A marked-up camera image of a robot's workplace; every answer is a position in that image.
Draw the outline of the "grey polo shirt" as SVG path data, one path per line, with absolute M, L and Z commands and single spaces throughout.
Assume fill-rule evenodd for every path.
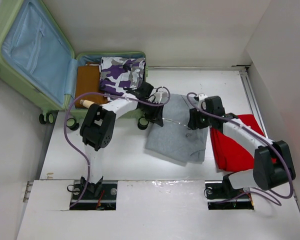
M 183 163 L 202 164 L 205 160 L 208 129 L 192 130 L 190 103 L 185 95 L 172 94 L 163 107 L 163 126 L 153 124 L 150 128 L 144 148 Z

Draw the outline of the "purple camouflage garment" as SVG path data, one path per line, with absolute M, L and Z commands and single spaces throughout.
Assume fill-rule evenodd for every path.
M 145 78 L 146 59 L 103 56 L 100 60 L 99 90 L 122 96 L 128 89 L 137 89 Z

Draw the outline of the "slim beige cosmetic tube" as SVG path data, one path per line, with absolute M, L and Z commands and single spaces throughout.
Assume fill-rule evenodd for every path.
M 89 109 L 91 105 L 95 104 L 93 101 L 85 100 L 85 99 L 81 99 L 81 100 L 79 101 L 79 103 L 80 103 L 83 107 L 85 107 L 85 108 L 87 108 L 87 109 Z

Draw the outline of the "brown garment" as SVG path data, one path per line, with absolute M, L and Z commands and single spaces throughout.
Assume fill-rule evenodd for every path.
M 100 85 L 100 65 L 96 62 L 88 62 L 84 66 L 79 66 L 77 69 L 77 78 L 76 78 L 76 88 L 75 88 L 75 98 L 78 96 L 95 92 L 95 93 L 104 93 L 99 90 Z M 105 96 L 101 95 L 87 95 L 82 98 L 82 100 L 88 100 L 94 102 L 98 105 L 108 103 L 108 99 Z M 74 104 L 76 109 L 83 109 L 84 106 L 80 104 L 80 100 L 76 101 Z

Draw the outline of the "green suitcase blue lining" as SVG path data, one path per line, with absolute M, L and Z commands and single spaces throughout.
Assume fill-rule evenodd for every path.
M 75 54 L 41 0 L 0 3 L 0 79 L 41 109 L 39 122 L 54 123 L 54 111 L 75 99 L 78 67 L 102 57 L 146 58 L 140 51 Z

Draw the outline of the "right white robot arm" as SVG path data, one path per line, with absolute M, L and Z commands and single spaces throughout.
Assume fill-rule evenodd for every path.
M 243 123 L 237 115 L 226 113 L 219 96 L 190 92 L 186 99 L 192 106 L 188 128 L 216 130 L 243 147 L 253 158 L 252 169 L 223 177 L 219 189 L 226 198 L 233 198 L 239 191 L 249 194 L 251 189 L 271 197 L 289 199 L 293 196 L 296 171 L 285 141 L 273 141 Z

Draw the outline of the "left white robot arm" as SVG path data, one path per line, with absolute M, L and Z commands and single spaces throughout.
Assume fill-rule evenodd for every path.
M 153 123 L 160 127 L 163 123 L 164 105 L 170 100 L 170 92 L 165 87 L 155 89 L 143 81 L 139 87 L 124 87 L 122 95 L 107 94 L 112 101 L 98 104 L 91 100 L 80 99 L 80 104 L 87 109 L 79 134 L 84 145 L 98 152 L 107 147 L 112 140 L 115 122 L 130 111 L 141 110 L 138 128 L 146 128 Z

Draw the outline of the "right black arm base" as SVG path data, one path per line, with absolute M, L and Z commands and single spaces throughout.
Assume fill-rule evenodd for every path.
M 222 180 L 206 180 L 203 191 L 209 210 L 254 210 L 250 194 L 243 189 L 233 189 Z

